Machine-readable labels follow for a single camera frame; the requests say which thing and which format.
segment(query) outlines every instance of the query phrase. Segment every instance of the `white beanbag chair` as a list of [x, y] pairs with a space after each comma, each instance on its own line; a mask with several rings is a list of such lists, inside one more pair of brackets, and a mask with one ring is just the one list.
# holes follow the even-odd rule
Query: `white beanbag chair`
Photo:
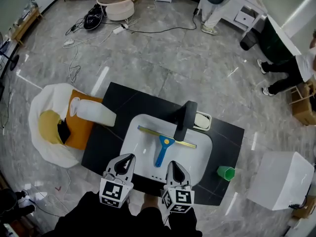
[[42, 112], [47, 110], [53, 110], [64, 120], [73, 89], [77, 90], [67, 83], [46, 86], [33, 99], [29, 113], [29, 127], [34, 147], [46, 161], [64, 168], [70, 168], [78, 164], [83, 151], [61, 144], [51, 144], [44, 140], [39, 132], [38, 120]]

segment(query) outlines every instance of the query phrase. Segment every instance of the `black countertop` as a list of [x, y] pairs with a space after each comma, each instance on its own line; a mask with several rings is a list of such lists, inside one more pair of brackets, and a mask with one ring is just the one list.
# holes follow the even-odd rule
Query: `black countertop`
[[[135, 116], [148, 114], [174, 123], [172, 114], [181, 107], [113, 82], [102, 104], [116, 113], [115, 126], [94, 124], [81, 163], [99, 175], [105, 171], [109, 161], [119, 155], [129, 124]], [[211, 138], [213, 149], [201, 181], [193, 187], [195, 203], [220, 205], [229, 182], [219, 177], [216, 170], [218, 166], [235, 167], [244, 129], [212, 118], [210, 130], [203, 133]], [[160, 190], [163, 190], [163, 183], [136, 174], [132, 182], [134, 189], [155, 196], [160, 196]]]

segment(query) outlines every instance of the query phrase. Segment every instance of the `sink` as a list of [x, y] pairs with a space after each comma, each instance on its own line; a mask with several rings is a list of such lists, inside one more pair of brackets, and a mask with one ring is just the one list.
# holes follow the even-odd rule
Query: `sink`
[[173, 137], [177, 127], [175, 124], [146, 114], [140, 114], [133, 118], [120, 155], [134, 154], [136, 156], [135, 174], [166, 183], [168, 164], [175, 160], [189, 172], [192, 186], [199, 183], [213, 147], [212, 141], [207, 135], [188, 129], [184, 141], [196, 145], [197, 148], [174, 143], [167, 149], [161, 167], [155, 167], [156, 159], [161, 150], [159, 136], [140, 131], [139, 125], [169, 137]]

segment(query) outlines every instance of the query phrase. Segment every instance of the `orange cushion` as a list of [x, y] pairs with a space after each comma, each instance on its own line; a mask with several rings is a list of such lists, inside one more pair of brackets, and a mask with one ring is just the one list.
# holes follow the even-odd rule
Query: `orange cushion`
[[74, 115], [72, 117], [70, 116], [69, 107], [74, 97], [78, 97], [80, 99], [87, 99], [87, 100], [91, 100], [91, 101], [95, 101], [99, 103], [102, 102], [102, 99], [97, 98], [97, 97], [90, 97], [74, 89], [69, 99], [66, 122], [70, 130], [70, 136], [67, 139], [65, 145], [69, 147], [77, 148], [80, 150], [84, 150], [87, 145], [89, 135], [91, 133], [93, 122], [78, 118], [77, 115]]

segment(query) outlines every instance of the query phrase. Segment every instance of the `faucet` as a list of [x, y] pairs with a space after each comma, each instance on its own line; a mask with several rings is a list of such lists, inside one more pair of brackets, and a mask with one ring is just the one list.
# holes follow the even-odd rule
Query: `faucet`
[[196, 102], [188, 101], [174, 113], [177, 128], [173, 138], [176, 141], [183, 141], [186, 136], [187, 129], [193, 128], [197, 109], [198, 104]]

